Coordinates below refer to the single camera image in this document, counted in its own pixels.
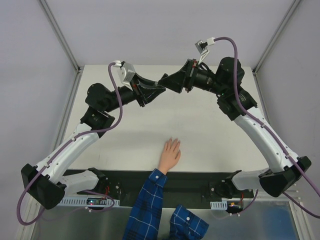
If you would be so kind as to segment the blue plaid sleeve forearm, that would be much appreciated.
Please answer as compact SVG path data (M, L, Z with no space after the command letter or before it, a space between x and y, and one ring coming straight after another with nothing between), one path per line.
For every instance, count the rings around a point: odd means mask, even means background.
M164 201L167 176L154 169L145 180L131 209L124 240L156 240Z

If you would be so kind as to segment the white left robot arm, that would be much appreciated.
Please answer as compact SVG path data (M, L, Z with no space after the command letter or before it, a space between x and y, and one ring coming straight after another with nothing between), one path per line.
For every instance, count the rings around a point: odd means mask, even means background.
M96 195L102 194L107 183L100 170L91 167L69 176L64 173L88 147L120 123L110 112L122 110L124 105L133 101L144 107L165 90L161 82L142 78L136 73L126 76L124 85L116 86L113 91L101 83L92 84L85 99L88 109L72 134L47 158L34 166L26 164L22 168L24 191L46 210L78 192L90 190Z

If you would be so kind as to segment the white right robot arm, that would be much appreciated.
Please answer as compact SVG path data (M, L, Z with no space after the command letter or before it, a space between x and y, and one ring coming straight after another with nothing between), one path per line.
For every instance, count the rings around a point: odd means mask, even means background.
M295 184L311 166L306 156L298 156L275 133L265 120L257 102L241 86L245 71L233 57L224 57L216 70L201 69L189 59L176 73L164 74L158 84L176 93L199 88L217 96L219 109L235 122L253 141L265 158L268 168L238 170L216 187L225 198L237 197L243 190L264 190L278 197Z

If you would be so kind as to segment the person's left hand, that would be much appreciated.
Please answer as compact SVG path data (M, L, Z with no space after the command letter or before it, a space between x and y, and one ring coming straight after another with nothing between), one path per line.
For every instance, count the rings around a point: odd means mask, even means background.
M165 142L157 167L157 169L164 175L166 175L168 171L175 167L179 162L181 157L180 145L181 141L178 138L174 140L170 138Z

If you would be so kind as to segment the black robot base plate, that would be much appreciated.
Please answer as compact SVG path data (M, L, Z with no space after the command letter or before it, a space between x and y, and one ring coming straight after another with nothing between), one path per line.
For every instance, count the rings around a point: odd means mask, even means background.
M151 172L103 170L102 173L105 178L100 186L90 190L119 200L121 207L132 207ZM168 172L163 189L163 206L209 209L211 202L222 200L215 188L229 175L229 172Z

